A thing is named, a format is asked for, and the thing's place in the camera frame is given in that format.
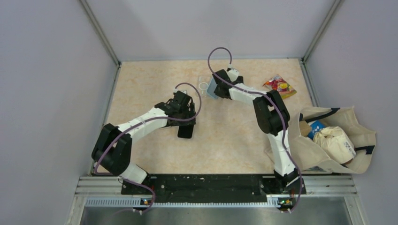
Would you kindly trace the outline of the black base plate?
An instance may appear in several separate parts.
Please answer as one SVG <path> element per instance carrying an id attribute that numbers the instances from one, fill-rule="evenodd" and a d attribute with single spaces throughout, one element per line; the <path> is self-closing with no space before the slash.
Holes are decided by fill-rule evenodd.
<path id="1" fill-rule="evenodd" d="M 306 194 L 303 181 L 285 187 L 272 174 L 150 174 L 143 187 L 122 183 L 123 195 L 151 195 L 156 203 L 265 203 L 270 195 Z"/>

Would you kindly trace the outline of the beige tote bag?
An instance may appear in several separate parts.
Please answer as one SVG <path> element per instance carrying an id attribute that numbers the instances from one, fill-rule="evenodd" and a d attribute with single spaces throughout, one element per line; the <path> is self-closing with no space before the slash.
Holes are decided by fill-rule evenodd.
<path id="1" fill-rule="evenodd" d="M 306 107 L 290 120 L 288 141 L 304 172 L 362 174 L 371 163 L 376 132 L 359 124 L 352 107 Z"/>

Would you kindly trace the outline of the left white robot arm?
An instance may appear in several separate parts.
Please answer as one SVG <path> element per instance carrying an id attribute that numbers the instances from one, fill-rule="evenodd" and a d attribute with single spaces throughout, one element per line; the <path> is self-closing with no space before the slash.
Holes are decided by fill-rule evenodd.
<path id="1" fill-rule="evenodd" d="M 92 151 L 92 159 L 114 176 L 132 181 L 140 194 L 149 191 L 148 173 L 131 162 L 131 149 L 139 139 L 167 127 L 193 127 L 195 104 L 188 94 L 176 91 L 173 98 L 160 102 L 147 113 L 120 125 L 106 124 Z"/>

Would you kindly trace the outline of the black phone white edge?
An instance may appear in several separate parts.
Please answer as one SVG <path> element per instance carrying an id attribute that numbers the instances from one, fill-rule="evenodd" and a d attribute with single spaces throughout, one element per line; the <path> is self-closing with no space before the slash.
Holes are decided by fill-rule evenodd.
<path id="1" fill-rule="evenodd" d="M 194 125 L 180 126 L 178 128 L 177 137 L 182 139 L 191 139 L 193 135 Z"/>

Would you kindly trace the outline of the colourful snack packet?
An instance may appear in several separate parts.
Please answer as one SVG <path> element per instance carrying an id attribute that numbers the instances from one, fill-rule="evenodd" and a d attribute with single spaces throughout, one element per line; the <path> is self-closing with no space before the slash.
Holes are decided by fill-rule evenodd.
<path id="1" fill-rule="evenodd" d="M 270 90 L 276 90 L 282 99 L 289 98 L 297 93 L 297 91 L 280 75 L 273 76 L 271 79 L 265 81 L 262 86 Z"/>

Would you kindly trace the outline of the white paper wrapped bundle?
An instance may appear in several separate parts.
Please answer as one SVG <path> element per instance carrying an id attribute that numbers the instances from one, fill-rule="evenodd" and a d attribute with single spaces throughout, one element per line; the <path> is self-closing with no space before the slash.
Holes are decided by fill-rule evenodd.
<path id="1" fill-rule="evenodd" d="M 313 141 L 339 164 L 350 163 L 356 156 L 353 143 L 341 127 L 326 127 L 315 134 Z"/>

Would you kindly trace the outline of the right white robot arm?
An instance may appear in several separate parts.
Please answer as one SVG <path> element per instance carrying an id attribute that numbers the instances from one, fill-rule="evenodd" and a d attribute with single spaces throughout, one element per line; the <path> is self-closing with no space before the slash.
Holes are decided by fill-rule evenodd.
<path id="1" fill-rule="evenodd" d="M 274 156 L 275 187 L 288 193 L 299 179 L 299 172 L 292 161 L 288 141 L 290 114 L 276 90 L 261 91 L 246 86 L 243 77 L 235 69 L 213 72 L 216 83 L 214 94 L 220 98 L 245 103 L 255 111 L 257 124 L 271 144 Z"/>

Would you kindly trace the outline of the blue box in bag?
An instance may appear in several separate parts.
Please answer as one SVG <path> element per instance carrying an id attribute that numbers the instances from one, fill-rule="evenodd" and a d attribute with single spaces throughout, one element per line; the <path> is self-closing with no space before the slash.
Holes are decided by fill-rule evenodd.
<path id="1" fill-rule="evenodd" d="M 315 121 L 309 122 L 308 125 L 311 128 L 311 131 L 307 135 L 310 139 L 313 139 L 316 133 L 320 132 L 322 129 L 324 129 L 326 127 L 319 120 L 315 120 Z"/>

